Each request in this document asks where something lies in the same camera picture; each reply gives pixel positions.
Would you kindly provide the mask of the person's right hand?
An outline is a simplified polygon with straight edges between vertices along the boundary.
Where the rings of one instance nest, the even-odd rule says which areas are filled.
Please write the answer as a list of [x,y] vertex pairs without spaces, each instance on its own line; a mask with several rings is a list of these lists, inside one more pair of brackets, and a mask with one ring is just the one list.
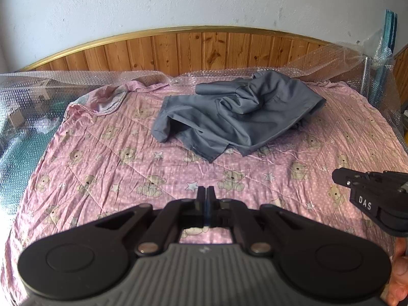
[[387,305],[395,306],[407,297],[408,260],[407,239],[397,238],[392,261],[391,278],[386,296]]

